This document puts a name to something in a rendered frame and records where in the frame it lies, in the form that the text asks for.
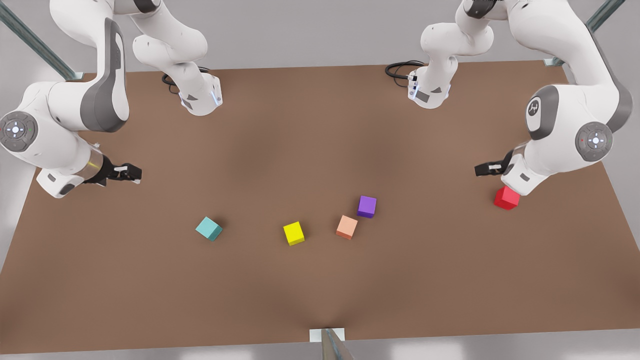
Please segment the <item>teal wooden cube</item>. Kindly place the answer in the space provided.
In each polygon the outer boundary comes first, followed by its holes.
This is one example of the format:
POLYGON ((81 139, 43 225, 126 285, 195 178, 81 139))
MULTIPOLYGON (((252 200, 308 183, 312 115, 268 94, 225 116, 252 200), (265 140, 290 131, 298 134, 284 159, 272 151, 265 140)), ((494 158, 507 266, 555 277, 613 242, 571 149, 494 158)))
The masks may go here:
POLYGON ((223 228, 220 224, 215 223, 215 221, 205 216, 196 226, 195 230, 206 239, 214 242, 222 232, 223 228))

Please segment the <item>orange wooden cube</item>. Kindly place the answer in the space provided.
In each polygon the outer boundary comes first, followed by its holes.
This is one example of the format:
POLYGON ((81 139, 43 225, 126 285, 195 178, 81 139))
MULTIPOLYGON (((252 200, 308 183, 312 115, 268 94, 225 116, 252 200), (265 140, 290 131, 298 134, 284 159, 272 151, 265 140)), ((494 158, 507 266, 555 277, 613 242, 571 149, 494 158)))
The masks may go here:
POLYGON ((343 237, 344 239, 350 240, 354 236, 357 224, 358 221, 356 219, 350 218, 346 215, 342 215, 336 228, 336 234, 340 237, 343 237))

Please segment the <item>red wooden cube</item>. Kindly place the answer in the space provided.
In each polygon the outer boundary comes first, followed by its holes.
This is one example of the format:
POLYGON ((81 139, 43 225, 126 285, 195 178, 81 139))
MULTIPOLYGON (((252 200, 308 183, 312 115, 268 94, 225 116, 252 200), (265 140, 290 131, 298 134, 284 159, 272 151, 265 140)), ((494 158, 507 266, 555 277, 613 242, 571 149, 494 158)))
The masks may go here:
POLYGON ((521 195, 508 186, 501 187, 494 196, 494 205, 504 210, 511 210, 519 205, 521 195))

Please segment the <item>purple wooden cube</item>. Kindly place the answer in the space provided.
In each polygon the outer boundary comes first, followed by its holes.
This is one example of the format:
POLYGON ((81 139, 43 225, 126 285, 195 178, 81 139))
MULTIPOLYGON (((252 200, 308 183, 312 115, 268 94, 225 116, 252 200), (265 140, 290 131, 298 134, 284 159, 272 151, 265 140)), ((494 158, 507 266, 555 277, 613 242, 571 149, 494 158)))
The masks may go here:
POLYGON ((373 218, 377 209, 377 198, 361 195, 359 197, 356 215, 363 218, 373 218))

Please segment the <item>yellow wooden cube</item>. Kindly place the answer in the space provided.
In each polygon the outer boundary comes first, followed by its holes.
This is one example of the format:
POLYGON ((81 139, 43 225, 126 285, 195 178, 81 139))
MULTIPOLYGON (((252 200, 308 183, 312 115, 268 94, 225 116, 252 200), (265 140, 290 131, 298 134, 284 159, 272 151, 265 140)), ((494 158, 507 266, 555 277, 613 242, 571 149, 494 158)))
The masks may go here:
POLYGON ((299 221, 283 226, 283 231, 289 246, 294 246, 306 240, 299 221))

